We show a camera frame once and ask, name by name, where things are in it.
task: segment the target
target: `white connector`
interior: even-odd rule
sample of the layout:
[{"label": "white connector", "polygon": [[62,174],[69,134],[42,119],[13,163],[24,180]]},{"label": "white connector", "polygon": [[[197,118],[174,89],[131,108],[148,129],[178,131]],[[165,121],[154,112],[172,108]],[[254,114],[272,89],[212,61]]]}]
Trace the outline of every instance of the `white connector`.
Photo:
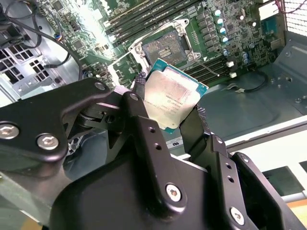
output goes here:
[{"label": "white connector", "polygon": [[229,76],[230,76],[231,78],[235,78],[235,77],[236,77],[236,72],[230,73]]},{"label": "white connector", "polygon": [[228,67],[233,67],[235,64],[234,64],[233,61],[228,61],[228,62],[226,62],[226,65],[227,65]]}]

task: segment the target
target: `black mechanical arm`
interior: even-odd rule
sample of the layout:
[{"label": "black mechanical arm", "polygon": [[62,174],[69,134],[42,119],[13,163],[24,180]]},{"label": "black mechanical arm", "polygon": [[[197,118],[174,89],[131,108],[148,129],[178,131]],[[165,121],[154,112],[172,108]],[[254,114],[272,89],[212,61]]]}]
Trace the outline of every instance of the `black mechanical arm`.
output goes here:
[{"label": "black mechanical arm", "polygon": [[227,153],[196,106],[180,130],[189,161],[171,157],[134,90],[85,79],[0,109],[0,171],[40,177],[58,172],[68,142],[107,129],[106,165],[67,186],[51,230],[305,230],[243,153]]}]

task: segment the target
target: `green circuit board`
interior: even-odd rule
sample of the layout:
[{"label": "green circuit board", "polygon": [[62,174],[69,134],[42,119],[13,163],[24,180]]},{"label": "green circuit board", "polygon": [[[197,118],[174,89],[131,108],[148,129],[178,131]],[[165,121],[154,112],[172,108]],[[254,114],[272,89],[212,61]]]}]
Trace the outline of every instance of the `green circuit board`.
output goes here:
[{"label": "green circuit board", "polygon": [[[109,87],[114,86],[115,75],[129,87],[156,58],[209,86],[230,79],[230,72],[240,76],[276,58],[265,45],[268,34],[257,21],[252,0],[39,2],[59,20],[62,42],[80,58],[85,77],[99,78]],[[51,15],[45,16],[58,31]],[[127,54],[130,49],[136,52]],[[235,66],[227,67],[228,61]]]}]

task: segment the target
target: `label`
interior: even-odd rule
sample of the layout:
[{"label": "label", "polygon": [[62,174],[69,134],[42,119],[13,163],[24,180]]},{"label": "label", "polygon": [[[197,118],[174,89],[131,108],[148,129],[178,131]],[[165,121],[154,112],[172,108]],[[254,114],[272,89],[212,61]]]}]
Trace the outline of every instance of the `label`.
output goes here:
[{"label": "label", "polygon": [[166,142],[166,145],[167,145],[169,150],[172,149],[172,148],[178,147],[180,145],[183,145],[182,137],[178,137],[178,138],[169,140],[169,141]]}]

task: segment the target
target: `screw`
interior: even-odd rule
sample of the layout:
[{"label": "screw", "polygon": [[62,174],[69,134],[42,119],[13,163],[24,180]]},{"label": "screw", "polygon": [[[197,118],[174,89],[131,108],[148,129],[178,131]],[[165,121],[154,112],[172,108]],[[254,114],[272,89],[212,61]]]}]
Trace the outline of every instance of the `screw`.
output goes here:
[{"label": "screw", "polygon": [[190,60],[190,61],[194,60],[193,54],[189,54],[189,55],[188,55],[188,60]]},{"label": "screw", "polygon": [[143,51],[143,50],[142,50],[142,47],[141,47],[141,46],[135,47],[135,52],[136,52],[137,54],[140,54],[142,51]]},{"label": "screw", "polygon": [[105,90],[105,87],[103,84],[101,84],[100,82],[96,82],[95,83],[96,88],[100,89],[100,90]]},{"label": "screw", "polygon": [[286,53],[285,53],[285,56],[286,56],[287,58],[289,58],[289,57],[291,56],[291,52],[290,52],[290,51],[286,52]]},{"label": "screw", "polygon": [[37,145],[44,150],[54,150],[59,145],[59,140],[50,134],[45,134],[37,139]]},{"label": "screw", "polygon": [[176,27],[176,30],[177,30],[178,33],[182,33],[182,32],[183,32],[183,29],[182,29],[181,26],[177,26],[177,27]]},{"label": "screw", "polygon": [[235,207],[231,207],[230,209],[231,216],[233,219],[239,224],[239,225],[244,225],[244,217],[242,213],[236,209]]},{"label": "screw", "polygon": [[133,93],[130,94],[130,97],[131,97],[132,99],[136,100],[136,101],[139,100],[138,96],[135,95],[135,94],[133,94]]},{"label": "screw", "polygon": [[246,163],[249,162],[249,159],[245,155],[241,154],[241,157]]},{"label": "screw", "polygon": [[13,139],[19,134],[19,129],[11,124],[0,125],[0,138],[1,139]]},{"label": "screw", "polygon": [[220,144],[223,143],[222,139],[220,139],[218,136],[216,136],[215,138],[216,138],[217,142],[219,142]]},{"label": "screw", "polygon": [[165,190],[172,201],[178,202],[179,200],[181,200],[181,192],[176,186],[168,184]]}]

